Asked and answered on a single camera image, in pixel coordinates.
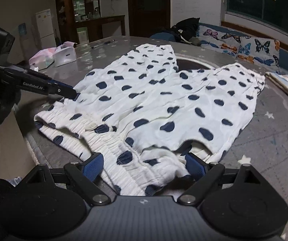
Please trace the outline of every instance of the blue butterfly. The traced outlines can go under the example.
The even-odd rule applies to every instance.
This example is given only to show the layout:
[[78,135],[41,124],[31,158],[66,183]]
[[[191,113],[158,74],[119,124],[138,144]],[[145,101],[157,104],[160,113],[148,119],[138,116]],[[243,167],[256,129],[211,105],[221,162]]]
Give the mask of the blue butterfly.
[[256,46],[256,50],[257,52],[260,52],[262,49],[269,54],[270,53],[270,41],[265,42],[263,45],[260,43],[260,41],[258,39],[254,39]]
[[216,44],[210,43],[210,42],[207,42],[207,41],[204,41],[204,40],[201,40],[201,43],[202,44],[206,44],[206,45],[210,45],[210,46],[212,46],[214,48],[219,48]]
[[244,47],[240,45],[238,52],[239,53],[244,53],[245,55],[249,55],[249,49],[251,49],[251,44],[248,43],[247,45],[245,45]]
[[222,53],[225,53],[225,54],[227,54],[227,55],[231,55],[231,56],[234,56],[234,57],[236,56],[235,53],[229,52],[228,50],[223,50]]
[[272,59],[260,59],[259,57],[254,57],[254,60],[257,60],[258,62],[262,63],[262,64],[265,64],[265,65],[268,65],[268,66],[271,66],[271,64],[274,62],[274,60]]

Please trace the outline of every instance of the white refrigerator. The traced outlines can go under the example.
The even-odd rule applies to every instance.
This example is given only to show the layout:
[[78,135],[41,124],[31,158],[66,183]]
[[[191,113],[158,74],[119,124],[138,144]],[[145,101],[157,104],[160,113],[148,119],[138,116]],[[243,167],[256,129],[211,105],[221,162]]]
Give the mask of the white refrigerator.
[[35,14],[42,49],[56,47],[50,9]]

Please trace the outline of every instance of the butterfly pattern cushion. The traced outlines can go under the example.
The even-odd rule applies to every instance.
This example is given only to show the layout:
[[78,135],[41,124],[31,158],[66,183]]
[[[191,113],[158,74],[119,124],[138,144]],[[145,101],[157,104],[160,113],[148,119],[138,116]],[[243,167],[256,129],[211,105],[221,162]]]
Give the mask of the butterfly pattern cushion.
[[201,40],[201,47],[259,66],[279,66],[280,42],[277,40],[222,33],[201,25],[196,36]]
[[238,63],[178,71],[171,45],[144,44],[91,70],[74,100],[55,102],[35,124],[83,161],[102,153],[101,177],[118,194],[152,195],[188,175],[179,148],[191,140],[191,153],[218,162],[253,118],[264,83]]

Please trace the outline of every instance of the white container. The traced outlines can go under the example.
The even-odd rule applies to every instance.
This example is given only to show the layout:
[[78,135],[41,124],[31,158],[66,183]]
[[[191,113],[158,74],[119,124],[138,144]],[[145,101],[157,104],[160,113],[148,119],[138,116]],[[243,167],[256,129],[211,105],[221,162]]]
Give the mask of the white container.
[[63,45],[58,46],[54,53],[55,67],[74,62],[76,60],[76,52],[74,43],[65,42]]

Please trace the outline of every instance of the white wall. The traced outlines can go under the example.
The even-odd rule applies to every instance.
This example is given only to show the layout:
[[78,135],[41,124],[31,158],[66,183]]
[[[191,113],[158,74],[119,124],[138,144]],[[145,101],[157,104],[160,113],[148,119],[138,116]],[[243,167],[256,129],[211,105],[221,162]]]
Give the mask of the white wall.
[[274,39],[277,39],[288,45],[288,34],[283,33],[282,31],[271,27],[265,23],[260,23],[256,20],[253,20],[248,17],[244,17],[242,15],[235,15],[232,13],[225,14],[225,21],[229,23],[234,23],[240,26],[244,26],[246,28],[258,31],[260,33],[271,36]]
[[220,25],[221,0],[171,0],[171,25],[186,18]]

